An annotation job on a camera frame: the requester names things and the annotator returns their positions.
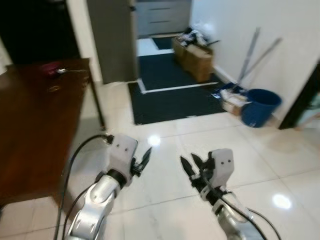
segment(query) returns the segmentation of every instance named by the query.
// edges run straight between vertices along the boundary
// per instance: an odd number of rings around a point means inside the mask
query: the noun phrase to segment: wooden table
[[[0,206],[52,196],[60,202],[63,170],[88,83],[105,129],[89,59],[61,61],[67,72],[50,79],[41,64],[11,65],[0,76]],[[71,204],[66,193],[66,204]]]

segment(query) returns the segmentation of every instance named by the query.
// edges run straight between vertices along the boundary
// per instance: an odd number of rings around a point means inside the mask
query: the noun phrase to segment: doormat
[[[128,84],[134,124],[144,125],[225,112],[211,96],[214,85],[142,94],[137,83]]]
[[[221,82],[214,74],[208,81],[197,82],[174,60],[174,55],[167,53],[139,57],[140,77],[147,91]]]
[[[155,45],[158,47],[159,50],[163,49],[172,49],[172,37],[153,37],[152,40],[154,41]]]

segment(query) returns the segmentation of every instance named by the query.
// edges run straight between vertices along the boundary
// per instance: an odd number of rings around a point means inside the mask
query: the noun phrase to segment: black cable
[[[81,196],[83,194],[85,194],[89,188],[91,188],[94,184],[91,184],[90,186],[88,186],[85,190],[83,190],[76,198],[75,200],[73,201],[69,211],[67,212],[66,216],[65,216],[65,219],[64,219],[64,224],[63,224],[63,231],[62,231],[62,240],[65,240],[65,234],[66,234],[66,228],[67,228],[67,222],[68,222],[68,219],[70,217],[70,214],[72,212],[72,210],[74,209],[75,205],[77,204],[78,200],[81,198]]]
[[[273,229],[273,231],[275,232],[276,236],[278,237],[279,240],[282,240],[279,232],[277,231],[276,227],[272,224],[272,222],[266,218],[265,216],[263,216],[260,212],[256,211],[256,210],[253,210],[251,208],[247,208],[250,212],[254,213],[254,214],[257,214],[258,216],[260,216],[261,218],[263,218],[269,225],[270,227]]]
[[[267,240],[265,234],[262,232],[262,230],[260,229],[260,227],[253,221],[251,220],[246,214],[244,214],[242,211],[240,211],[238,208],[236,208],[234,205],[232,205],[228,200],[225,200],[223,198],[223,195],[220,194],[219,192],[217,192],[210,184],[210,182],[208,181],[208,179],[205,178],[204,175],[204,171],[203,169],[200,169],[200,175],[203,179],[203,181],[205,182],[205,184],[207,185],[207,187],[210,189],[210,191],[216,195],[217,198],[219,198],[220,200],[222,200],[225,204],[227,204],[231,209],[233,209],[236,213],[238,213],[241,217],[243,217],[244,219],[246,219],[248,222],[250,222],[255,229],[259,232],[259,234],[261,235],[261,237],[264,240]]]
[[[67,187],[68,187],[68,182],[69,182],[69,177],[70,177],[70,173],[71,173],[71,168],[72,165],[76,159],[76,156],[78,155],[78,153],[80,152],[80,150],[90,141],[94,140],[94,139],[98,139],[98,138],[102,138],[105,140],[109,140],[108,136],[105,134],[97,134],[97,135],[93,135],[92,137],[89,137],[87,140],[85,140],[83,143],[80,144],[80,146],[75,150],[74,154],[72,155],[68,168],[66,170],[66,177],[64,179],[64,183],[63,183],[63,189],[62,189],[62,193],[61,193],[61,203],[60,203],[60,207],[58,210],[58,216],[56,218],[56,225],[55,225],[55,231],[54,231],[54,240],[58,239],[58,233],[59,233],[59,228],[60,228],[60,220],[61,220],[61,214],[62,214],[62,209],[64,208],[64,204],[65,204],[65,192],[67,191]]]

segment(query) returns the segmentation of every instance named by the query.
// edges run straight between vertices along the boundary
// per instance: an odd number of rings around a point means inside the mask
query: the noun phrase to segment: gray cabinet
[[[138,35],[182,32],[189,26],[191,0],[138,1]]]

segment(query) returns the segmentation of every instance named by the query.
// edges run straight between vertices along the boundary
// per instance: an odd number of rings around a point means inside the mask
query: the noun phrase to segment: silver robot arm
[[[200,193],[201,198],[212,205],[212,212],[216,215],[227,239],[263,240],[264,238],[258,230],[225,202],[231,203],[248,219],[253,219],[250,212],[240,204],[236,195],[226,190],[227,181],[235,169],[232,150],[224,148],[210,151],[206,161],[194,153],[191,153],[191,156],[200,169],[200,173],[195,173],[189,161],[183,156],[180,157],[182,167],[189,176],[191,185]]]
[[[76,214],[67,240],[102,240],[107,216],[114,200],[124,186],[129,186],[134,175],[138,177],[149,162],[151,148],[144,154],[141,163],[136,163],[134,154],[138,142],[126,135],[116,135],[109,147],[109,165],[98,182],[85,194],[84,205]]]

